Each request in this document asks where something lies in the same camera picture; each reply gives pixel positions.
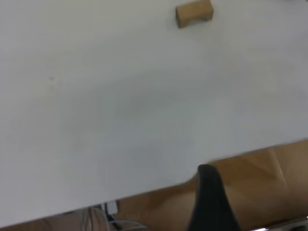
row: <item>table surface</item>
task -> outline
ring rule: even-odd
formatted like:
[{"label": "table surface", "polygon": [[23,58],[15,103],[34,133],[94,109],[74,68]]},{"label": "table surface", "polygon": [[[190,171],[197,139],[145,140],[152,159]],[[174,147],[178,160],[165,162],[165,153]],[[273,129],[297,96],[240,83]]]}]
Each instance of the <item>table surface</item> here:
[{"label": "table surface", "polygon": [[0,227],[308,135],[308,3],[2,0]]}]

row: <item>white table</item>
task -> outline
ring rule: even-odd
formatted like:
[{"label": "white table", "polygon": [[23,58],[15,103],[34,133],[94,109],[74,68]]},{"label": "white table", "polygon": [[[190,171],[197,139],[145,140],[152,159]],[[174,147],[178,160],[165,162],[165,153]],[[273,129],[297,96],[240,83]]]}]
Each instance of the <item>white table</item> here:
[{"label": "white table", "polygon": [[0,227],[308,135],[308,3],[0,2]]}]

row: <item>cable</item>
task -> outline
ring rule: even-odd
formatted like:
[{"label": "cable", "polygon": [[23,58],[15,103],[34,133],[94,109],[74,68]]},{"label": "cable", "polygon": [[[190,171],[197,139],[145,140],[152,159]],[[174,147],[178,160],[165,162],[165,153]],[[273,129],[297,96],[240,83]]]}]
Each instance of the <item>cable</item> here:
[{"label": "cable", "polygon": [[127,229],[123,229],[122,231],[128,231],[128,230],[138,230],[138,229],[144,229],[146,227],[144,226],[135,226],[135,227],[131,227],[131,228],[127,228]]},{"label": "cable", "polygon": [[110,221],[109,223],[131,223],[139,226],[143,226],[144,228],[147,228],[145,224],[142,224],[140,222],[134,221],[134,220],[115,220],[115,221]]},{"label": "cable", "polygon": [[106,222],[107,231],[110,231],[109,222],[108,222],[107,216],[105,214],[105,211],[103,211],[102,209],[99,209],[99,208],[95,208],[95,209],[98,210],[100,213],[102,213],[102,215],[105,219],[105,222]]},{"label": "cable", "polygon": [[85,215],[86,215],[86,213],[85,213],[85,211],[83,211],[82,213],[81,213],[81,221],[80,221],[80,231],[84,231],[84,219],[85,219]]},{"label": "cable", "polygon": [[88,220],[89,220],[89,215],[88,215],[89,211],[86,211],[86,222],[85,222],[85,226],[83,227],[84,231],[87,231],[88,228]]},{"label": "cable", "polygon": [[89,216],[90,216],[90,224],[91,224],[91,231],[93,231],[93,217],[92,217],[92,211],[91,208],[89,208]]},{"label": "cable", "polygon": [[51,224],[45,218],[43,218],[41,221],[49,228],[49,230],[52,230]]},{"label": "cable", "polygon": [[96,220],[97,220],[98,231],[102,231],[102,229],[101,229],[101,221],[100,221],[100,219],[98,218],[98,215],[97,215],[97,213],[96,213],[96,210],[94,210],[93,213],[94,213],[95,218],[96,218]]}]

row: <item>small wooden block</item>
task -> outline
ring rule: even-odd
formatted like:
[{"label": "small wooden block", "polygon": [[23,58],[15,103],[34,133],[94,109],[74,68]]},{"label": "small wooden block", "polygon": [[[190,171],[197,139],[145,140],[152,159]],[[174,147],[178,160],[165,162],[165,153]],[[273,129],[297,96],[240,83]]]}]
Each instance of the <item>small wooden block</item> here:
[{"label": "small wooden block", "polygon": [[214,9],[210,0],[199,0],[176,7],[176,17],[179,28],[196,19],[212,20]]}]

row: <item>floor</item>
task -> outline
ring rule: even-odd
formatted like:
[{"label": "floor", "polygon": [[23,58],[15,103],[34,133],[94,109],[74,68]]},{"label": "floor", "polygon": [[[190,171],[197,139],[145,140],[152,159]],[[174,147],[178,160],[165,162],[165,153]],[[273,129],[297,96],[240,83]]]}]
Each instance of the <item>floor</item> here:
[{"label": "floor", "polygon": [[[243,230],[308,215],[308,141],[270,147],[219,160],[215,165]],[[195,178],[183,185],[119,200],[118,219],[146,223],[152,231],[185,230],[195,201]],[[76,231],[81,212],[12,226],[0,231]],[[95,229],[106,230],[103,218]]]}]

